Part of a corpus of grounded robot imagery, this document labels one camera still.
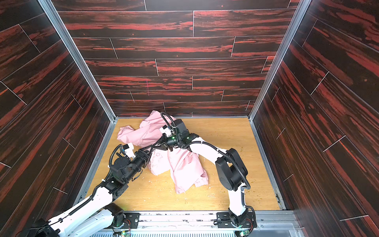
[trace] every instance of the pink jacket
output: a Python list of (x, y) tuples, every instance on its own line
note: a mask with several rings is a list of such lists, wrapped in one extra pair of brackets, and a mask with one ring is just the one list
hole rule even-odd
[[(160, 113), (153, 110), (150, 116), (141, 122), (139, 129), (134, 130), (130, 126), (121, 127), (117, 140), (125, 144), (131, 142), (133, 145), (145, 147), (154, 144), (162, 136), (159, 128), (164, 125), (166, 123)], [(187, 191), (193, 184), (196, 187), (208, 184), (208, 175), (201, 166), (199, 156), (188, 150), (180, 148), (174, 148), (172, 152), (155, 150), (148, 168), (154, 175), (170, 170), (175, 191), (178, 194)]]

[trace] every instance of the white robotic arm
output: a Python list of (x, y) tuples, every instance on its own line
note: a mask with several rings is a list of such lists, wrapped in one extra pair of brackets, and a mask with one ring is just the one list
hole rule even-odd
[[(117, 146), (110, 158), (108, 175), (95, 187), (92, 195), (51, 218), (41, 225), (41, 229), (30, 231), (28, 237), (37, 234), (44, 237), (87, 237), (107, 226), (123, 224), (123, 210), (115, 211), (107, 208), (107, 205), (121, 196), (128, 188), (129, 181), (146, 167), (154, 149), (172, 150), (173, 147), (188, 149), (216, 165), (219, 180), (228, 189), (230, 221), (235, 227), (242, 226), (248, 213), (246, 207), (249, 207), (245, 206), (244, 189), (249, 189), (250, 185), (246, 180), (246, 167), (237, 151), (215, 147), (198, 135), (190, 134), (180, 119), (172, 121), (171, 125), (167, 123), (161, 132), (163, 136), (155, 144), (141, 148), (134, 154), (131, 143)], [(112, 164), (113, 156), (119, 149), (121, 154), (117, 154), (119, 158)]]

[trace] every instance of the pink garment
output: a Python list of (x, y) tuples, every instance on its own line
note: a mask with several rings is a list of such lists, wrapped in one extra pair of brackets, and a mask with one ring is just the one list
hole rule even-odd
[[(141, 122), (139, 129), (130, 126), (121, 127), (117, 140), (127, 144), (145, 147), (154, 144), (162, 133), (159, 128), (166, 125), (158, 111), (153, 110), (148, 118)], [(170, 170), (176, 193), (187, 191), (193, 184), (196, 187), (208, 184), (208, 175), (201, 166), (199, 156), (189, 150), (174, 148), (171, 152), (155, 150), (148, 168), (154, 175)]]

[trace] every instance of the back wall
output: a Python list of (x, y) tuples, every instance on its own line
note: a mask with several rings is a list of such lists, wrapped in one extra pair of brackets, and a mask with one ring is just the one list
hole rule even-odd
[(296, 0), (53, 0), (116, 116), (248, 115)]

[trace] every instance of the wooden table surface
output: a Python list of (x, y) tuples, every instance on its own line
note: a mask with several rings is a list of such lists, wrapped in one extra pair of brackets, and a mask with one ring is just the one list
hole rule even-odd
[[(105, 178), (109, 171), (107, 167), (109, 156), (113, 149), (121, 144), (117, 140), (120, 127), (131, 125), (134, 129), (138, 129), (142, 120), (143, 118), (118, 120), (87, 196), (92, 193), (97, 184), (101, 183), (101, 179)], [(247, 180), (251, 189), (245, 190), (247, 205), (255, 210), (279, 210), (247, 118), (185, 118), (182, 120), (190, 132), (198, 134), (205, 141), (220, 148), (234, 148), (238, 151), (249, 173)], [(124, 210), (227, 210), (228, 192), (218, 180), (216, 167), (204, 157), (199, 156), (199, 158), (209, 176), (209, 185), (197, 188), (192, 185), (185, 193), (176, 194), (170, 171), (155, 176), (146, 168), (137, 180), (129, 183), (129, 188), (115, 203)]]

